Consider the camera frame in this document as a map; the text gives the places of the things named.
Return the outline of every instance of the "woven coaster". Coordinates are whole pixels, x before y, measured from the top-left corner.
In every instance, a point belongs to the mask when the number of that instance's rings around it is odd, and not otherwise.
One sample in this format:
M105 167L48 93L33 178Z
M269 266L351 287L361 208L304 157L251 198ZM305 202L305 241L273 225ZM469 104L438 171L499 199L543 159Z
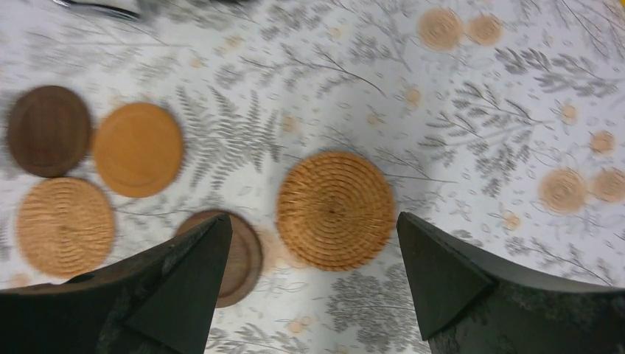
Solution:
M183 151L176 121L149 103L131 103L106 117L93 147L102 180L131 198L154 195L174 181Z
M394 228L391 187L371 163L353 153L303 160L282 182L278 231L303 262L328 271L366 264Z
M78 178L36 185L19 207L17 241L36 269L70 278L102 264L113 246L113 213L104 193Z
M90 139L87 106L67 88L35 88L10 113L9 151L20 167L37 176L64 175L87 154Z
M209 210L194 214L178 228L176 236L222 213L220 210ZM232 241L219 288L217 308L234 305L245 298L256 286L262 270L262 252L256 232L240 216L226 213L232 223Z

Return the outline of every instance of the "white tablecloth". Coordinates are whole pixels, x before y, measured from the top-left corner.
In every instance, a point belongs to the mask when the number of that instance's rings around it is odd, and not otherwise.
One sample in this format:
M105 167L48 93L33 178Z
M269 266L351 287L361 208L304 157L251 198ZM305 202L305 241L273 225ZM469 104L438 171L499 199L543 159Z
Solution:
M398 212L531 268L625 286L617 0L157 2L149 24L123 24L4 1L0 104L55 84L85 99L95 125L137 100L174 113L186 163L165 191L116 195L90 159L71 174L114 206L106 264L169 239L203 209L259 230L268 264L255 292L215 312L207 353L429 352L396 235L376 260L339 273L304 267L278 241L279 184L322 149L374 162ZM2 153L1 286L62 282L16 247L17 207L41 179Z

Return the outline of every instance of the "floral tablecloth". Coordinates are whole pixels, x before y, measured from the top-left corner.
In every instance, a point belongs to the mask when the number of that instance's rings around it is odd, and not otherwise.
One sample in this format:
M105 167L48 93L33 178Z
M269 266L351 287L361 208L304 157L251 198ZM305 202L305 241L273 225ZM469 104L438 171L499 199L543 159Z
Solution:
M216 311L207 353L429 352L396 235L352 272L306 268L282 247L280 182L320 150L374 162L397 211L525 266L625 286L617 0L155 3L149 23L126 24L4 1L0 104L55 84L84 97L95 125L137 100L175 115L184 168L158 195L115 195L90 159L71 174L114 206L107 264L169 239L202 209L255 225L262 278ZM0 285L62 282L31 268L15 243L16 208L40 179L6 149L0 164Z

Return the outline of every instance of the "coaster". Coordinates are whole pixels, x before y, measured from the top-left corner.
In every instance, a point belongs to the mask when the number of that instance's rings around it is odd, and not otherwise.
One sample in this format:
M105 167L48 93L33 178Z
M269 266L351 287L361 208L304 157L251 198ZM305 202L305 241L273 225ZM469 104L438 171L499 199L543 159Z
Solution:
M391 187L371 163L329 152L301 161L282 182L278 231L300 260L327 271L366 264L394 228Z
M10 112L9 151L33 175L64 175L87 154L90 138L87 106L67 88L35 88L20 97Z
M105 118L93 147L102 180L131 198L155 195L178 174L182 133L173 117L149 103L131 103Z
M113 213L104 193L78 178L37 184L19 207L24 258L53 277L71 278L102 264L113 246Z
M209 210L194 214L178 228L176 235L183 234L202 221L222 213L224 212L220 210ZM219 288L217 308L234 305L245 298L256 286L262 270L262 252L256 232L241 217L230 212L226 213L232 222L232 241Z

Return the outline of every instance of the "rattan trivet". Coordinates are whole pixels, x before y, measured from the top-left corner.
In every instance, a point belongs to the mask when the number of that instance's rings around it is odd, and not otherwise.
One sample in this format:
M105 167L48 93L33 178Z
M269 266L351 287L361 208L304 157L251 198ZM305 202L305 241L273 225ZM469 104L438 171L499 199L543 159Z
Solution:
M357 268L384 248L394 228L391 187L353 153L303 160L280 187L278 230L303 262L328 271Z
M105 118L93 155L98 173L113 191L143 198L174 181L182 164L182 133L163 108L131 103Z
M13 106L7 142L15 161L28 173L62 176L87 153L91 142L89 110L67 88L35 88Z
M209 210L194 214L178 228L176 235L222 213L220 210ZM232 241L215 305L217 308L234 305L252 292L262 269L262 252L256 232L240 216L230 212L228 215L232 223Z
M113 246L113 213L104 193L78 178L36 185L20 205L17 241L45 274L69 278L99 266Z

